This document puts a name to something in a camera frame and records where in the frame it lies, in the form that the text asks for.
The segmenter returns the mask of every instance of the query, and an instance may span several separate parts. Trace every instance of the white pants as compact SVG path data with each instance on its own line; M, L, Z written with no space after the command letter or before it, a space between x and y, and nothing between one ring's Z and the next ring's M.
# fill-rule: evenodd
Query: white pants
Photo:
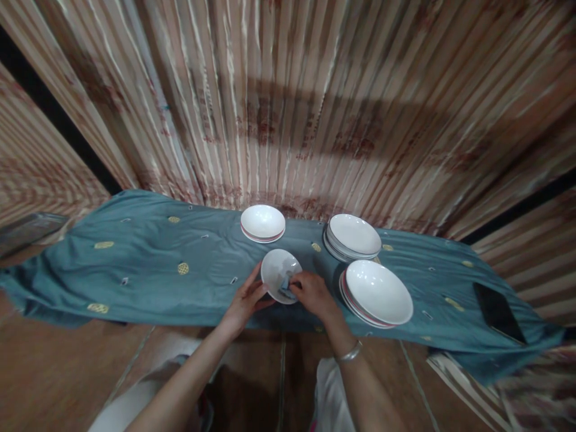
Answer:
M179 364L168 361L134 384L98 415L88 432L123 432L148 405L156 393L178 370ZM354 432L346 401L344 383L338 364L322 359L316 370L316 432ZM197 408L188 422L191 431L200 431Z

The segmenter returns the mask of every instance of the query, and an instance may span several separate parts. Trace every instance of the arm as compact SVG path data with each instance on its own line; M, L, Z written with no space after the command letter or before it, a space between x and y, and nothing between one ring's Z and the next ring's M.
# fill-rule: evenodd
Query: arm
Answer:
M184 429L191 410L228 346L255 311L274 303L274 300L258 301L268 289L262 281L254 282L260 265L238 289L220 324L138 414L127 431L176 432Z
M293 284L294 282L300 282L302 288ZM309 272L302 272L294 275L290 283L294 295L324 324L334 356L339 358L352 351L358 340L328 292L324 279ZM339 367L356 430L382 431L386 425L386 430L389 431L406 431L390 395L362 351L353 360L339 363Z

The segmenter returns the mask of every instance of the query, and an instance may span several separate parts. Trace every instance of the hand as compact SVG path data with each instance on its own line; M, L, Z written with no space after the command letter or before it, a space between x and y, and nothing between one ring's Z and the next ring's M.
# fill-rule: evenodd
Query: hand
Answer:
M290 279L290 291L308 311L320 318L322 322L340 310L326 288L324 279L317 274L308 271L295 274Z
M246 282L236 291L232 303L224 314L222 321L218 325L231 339L235 339L244 330L248 320L254 312L272 305L274 300L264 300L259 302L268 291L268 286L261 280L255 281L262 262L259 262Z

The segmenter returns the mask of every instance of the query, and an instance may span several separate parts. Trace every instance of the curtain fold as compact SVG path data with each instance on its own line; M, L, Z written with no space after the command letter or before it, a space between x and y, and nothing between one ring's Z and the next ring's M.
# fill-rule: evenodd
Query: curtain fold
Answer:
M0 227L35 211L75 217L109 197L0 64Z
M473 248L542 318L574 326L575 244L576 188L573 188Z
M223 208L266 202L290 217L346 211L452 238L502 211L493 188L510 206L557 172L506 187L576 104L572 8L0 5L2 25L123 187ZM573 156L573 146L556 154Z

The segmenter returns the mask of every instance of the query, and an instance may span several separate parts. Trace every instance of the finger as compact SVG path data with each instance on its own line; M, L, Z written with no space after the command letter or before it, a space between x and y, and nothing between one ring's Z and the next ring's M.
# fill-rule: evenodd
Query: finger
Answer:
M261 280L254 282L252 285L250 285L250 287L248 288L248 292L247 294L250 295L252 294L254 291L256 291L258 288L260 288L262 285L264 285L264 282L262 282Z
M267 308L268 306L272 306L274 303L276 303L276 300L274 300L274 299L263 300L261 302L257 302L254 305L254 309L252 310L252 312L259 311L260 309Z
M290 288L290 291L292 292L292 294L294 294L296 296L296 298L298 300L300 300L300 296L302 295L302 289L298 287L298 285L294 285L291 284L288 288Z
M256 302L260 300L262 297L264 297L264 294L266 294L267 292L268 292L268 285L266 284L260 285L258 288L254 290L252 294L250 294L250 301L253 304L256 304Z
M306 279L306 274L304 272L296 273L290 278L290 283L294 282L302 283L302 279Z
M244 281L244 283L242 284L242 286L239 289L240 292L242 292L242 293L248 292L248 289L256 280L256 276L258 276L258 272L260 271L260 267L262 267L262 261L260 261L258 264L256 264L256 267L254 267L254 270L252 270L252 273L250 273L250 276L248 276L246 278L246 280Z

